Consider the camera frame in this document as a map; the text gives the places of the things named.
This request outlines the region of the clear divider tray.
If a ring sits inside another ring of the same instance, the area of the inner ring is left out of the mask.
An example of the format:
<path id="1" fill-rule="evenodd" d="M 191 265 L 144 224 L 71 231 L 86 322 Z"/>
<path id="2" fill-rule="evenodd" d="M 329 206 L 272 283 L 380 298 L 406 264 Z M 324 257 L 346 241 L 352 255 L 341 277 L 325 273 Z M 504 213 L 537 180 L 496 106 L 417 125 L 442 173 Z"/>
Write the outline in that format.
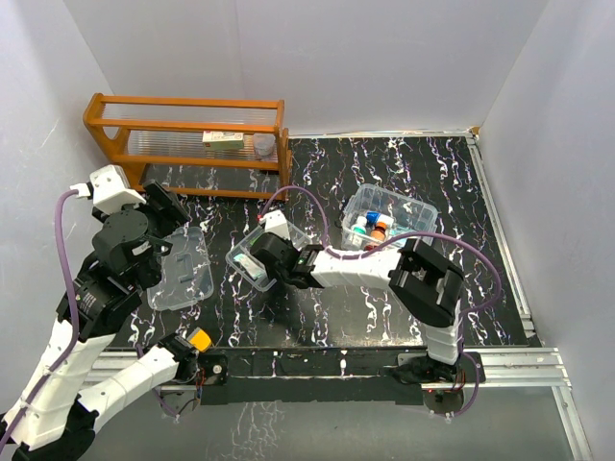
<path id="1" fill-rule="evenodd" d="M 268 291 L 290 274 L 300 251 L 311 243 L 308 235 L 293 224 L 288 230 L 289 237 L 283 238 L 256 226 L 227 252 L 227 263 L 253 288 Z"/>

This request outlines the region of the brown medicine bottle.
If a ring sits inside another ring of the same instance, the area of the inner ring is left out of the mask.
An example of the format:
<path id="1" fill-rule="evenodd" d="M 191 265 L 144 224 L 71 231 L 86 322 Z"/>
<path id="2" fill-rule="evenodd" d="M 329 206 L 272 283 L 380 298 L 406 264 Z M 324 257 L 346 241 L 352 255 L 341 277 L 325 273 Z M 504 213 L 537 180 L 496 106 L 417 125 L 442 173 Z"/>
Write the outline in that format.
<path id="1" fill-rule="evenodd" d="M 387 222 L 378 221 L 370 232 L 371 245 L 370 248 L 376 248 L 381 243 L 387 240 L 390 225 Z"/>

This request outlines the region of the clear first aid box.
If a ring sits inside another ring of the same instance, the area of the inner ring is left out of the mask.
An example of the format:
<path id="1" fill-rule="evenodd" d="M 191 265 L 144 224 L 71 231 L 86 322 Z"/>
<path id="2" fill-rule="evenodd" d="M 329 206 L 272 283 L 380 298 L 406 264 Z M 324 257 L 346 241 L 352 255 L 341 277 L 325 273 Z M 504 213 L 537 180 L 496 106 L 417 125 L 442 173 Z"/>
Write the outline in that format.
<path id="1" fill-rule="evenodd" d="M 363 184 L 349 199 L 341 213 L 341 248 L 343 250 L 358 251 L 351 246 L 351 227 L 357 217 L 365 216 L 367 211 L 379 212 L 380 221 L 390 225 L 387 240 L 407 232 L 435 232 L 436 230 L 438 211 L 434 206 L 373 184 Z M 372 228 L 367 224 L 364 248 L 371 245 Z"/>

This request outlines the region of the teal white sachet strips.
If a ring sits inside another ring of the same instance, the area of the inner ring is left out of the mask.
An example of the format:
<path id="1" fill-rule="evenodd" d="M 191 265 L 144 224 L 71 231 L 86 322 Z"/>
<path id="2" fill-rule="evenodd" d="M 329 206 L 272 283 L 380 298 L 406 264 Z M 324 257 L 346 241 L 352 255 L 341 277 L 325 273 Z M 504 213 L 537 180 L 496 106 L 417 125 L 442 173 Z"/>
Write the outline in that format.
<path id="1" fill-rule="evenodd" d="M 234 261 L 237 262 L 253 280 L 258 280 L 266 276 L 266 271 L 246 254 L 236 255 Z"/>

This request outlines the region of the white blue tube bottle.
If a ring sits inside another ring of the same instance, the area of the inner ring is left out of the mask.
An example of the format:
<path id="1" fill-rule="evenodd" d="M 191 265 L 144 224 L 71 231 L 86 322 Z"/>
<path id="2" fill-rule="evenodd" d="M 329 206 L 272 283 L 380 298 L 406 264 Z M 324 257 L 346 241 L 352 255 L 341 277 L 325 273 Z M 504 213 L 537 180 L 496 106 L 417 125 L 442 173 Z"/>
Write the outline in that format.
<path id="1" fill-rule="evenodd" d="M 381 219 L 381 214 L 376 211 L 367 211 L 365 213 L 366 223 L 370 227 L 375 227 Z"/>

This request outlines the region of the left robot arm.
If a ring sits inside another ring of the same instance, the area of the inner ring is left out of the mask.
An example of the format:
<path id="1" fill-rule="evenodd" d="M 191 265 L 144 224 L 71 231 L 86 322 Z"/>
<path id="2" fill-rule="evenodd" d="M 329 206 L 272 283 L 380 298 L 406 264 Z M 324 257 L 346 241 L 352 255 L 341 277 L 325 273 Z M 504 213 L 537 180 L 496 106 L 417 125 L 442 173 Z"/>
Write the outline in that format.
<path id="1" fill-rule="evenodd" d="M 102 228 L 76 276 L 69 269 L 62 212 L 71 197 L 94 200 Z M 141 304 L 144 290 L 162 276 L 160 260 L 170 254 L 170 235 L 188 214 L 177 195 L 156 181 L 138 193 L 124 185 L 113 191 L 118 206 L 100 187 L 78 184 L 55 208 L 55 238 L 65 282 L 52 333 L 19 400 L 1 418 L 1 443 L 13 444 L 15 460 L 77 460 L 117 413 L 142 395 L 174 379 L 190 382 L 198 356 L 211 340 L 200 328 L 187 337 L 171 333 L 141 351 L 136 362 L 89 388 L 83 384 L 101 352 Z"/>

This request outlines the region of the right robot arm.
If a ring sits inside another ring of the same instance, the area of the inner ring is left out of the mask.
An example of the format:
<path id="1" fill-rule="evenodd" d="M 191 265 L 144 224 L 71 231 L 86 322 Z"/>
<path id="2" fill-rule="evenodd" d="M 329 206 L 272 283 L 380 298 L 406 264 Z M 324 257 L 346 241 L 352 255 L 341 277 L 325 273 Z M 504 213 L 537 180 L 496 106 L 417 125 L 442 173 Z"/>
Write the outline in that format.
<path id="1" fill-rule="evenodd" d="M 268 276 L 300 289 L 357 286 L 386 290 L 423 326 L 427 352 L 394 375 L 408 383 L 453 382 L 463 367 L 459 333 L 462 270 L 421 239 L 401 249 L 335 253 L 322 245 L 299 250 L 267 232 L 250 255 Z"/>

